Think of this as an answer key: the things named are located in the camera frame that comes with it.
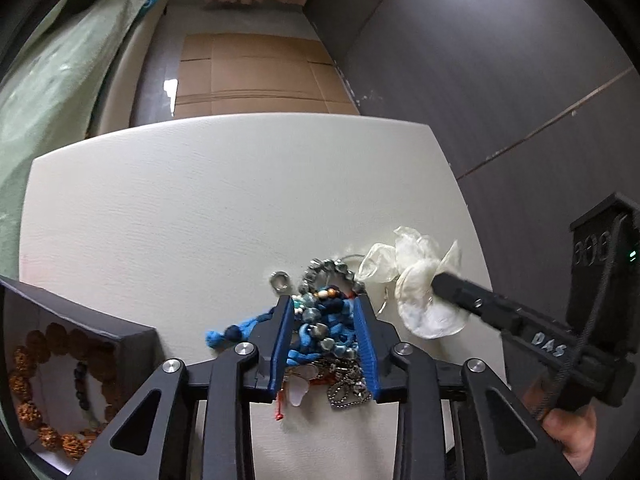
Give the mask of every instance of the gray wall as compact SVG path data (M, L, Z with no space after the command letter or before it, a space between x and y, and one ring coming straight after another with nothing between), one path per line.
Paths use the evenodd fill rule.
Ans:
M562 319L569 224L615 190L640 201L640 78L597 15L582 0L310 0L305 10L362 114L431 126L494 289ZM522 390L535 362L505 354ZM631 443L638 399L640 381L622 408L598 408L585 478L605 478Z

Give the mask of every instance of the black cable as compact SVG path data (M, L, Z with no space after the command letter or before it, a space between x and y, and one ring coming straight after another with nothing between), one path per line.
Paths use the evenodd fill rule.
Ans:
M580 333L578 343L576 344L574 351L571 354L571 358L562 363L562 366L556 374L551 387L545 392L545 396L533 412L533 417L537 420L540 420L540 418L542 418L542 416L546 413L546 410L556 405L556 401L558 400L562 389L566 386L569 378L571 377L571 372L578 364L578 360L580 359L580 355L582 354L582 349L591 338L591 333L593 333L593 329L596 326L598 316L600 315L600 309L602 308L602 304L604 303L604 299L607 295L607 289L609 288L611 273L613 272L613 267L616 261L616 250L618 248L618 239L620 238L620 227L625 218L626 214L620 213L613 221L609 253L607 254L607 259L604 264L604 270L600 277L598 292L596 294L596 299L593 301L593 307L591 308L589 317L587 318L587 322L584 325L584 329L582 329L582 332Z

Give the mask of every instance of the cardboard sheet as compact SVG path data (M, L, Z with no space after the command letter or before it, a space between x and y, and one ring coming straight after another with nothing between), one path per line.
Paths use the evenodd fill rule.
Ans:
M358 115L319 41L261 34L184 40L174 119L252 112Z

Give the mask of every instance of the person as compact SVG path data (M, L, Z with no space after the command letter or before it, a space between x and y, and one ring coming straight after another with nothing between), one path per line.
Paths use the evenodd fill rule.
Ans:
M535 410L542 401L544 391L542 378L533 383L522 397L522 403L529 411ZM596 443L596 411L591 404L571 413L555 408L541 420L548 435L562 444L565 458L578 472L584 473L591 461Z

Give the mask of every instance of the white table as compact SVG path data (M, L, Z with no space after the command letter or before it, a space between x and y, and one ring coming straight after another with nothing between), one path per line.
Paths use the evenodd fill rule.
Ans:
M323 114L247 114L151 124L36 159L20 232L20 279L154 326L167 356L211 358L209 329L275 302L274 270L296 280L312 258L366 253L407 225L490 286L458 185L423 124ZM374 304L382 304L379 291ZM484 359L504 377L497 332L472 320L437 342L439 358ZM388 479L397 407L332 412L320 388L281 422L252 406L257 478Z

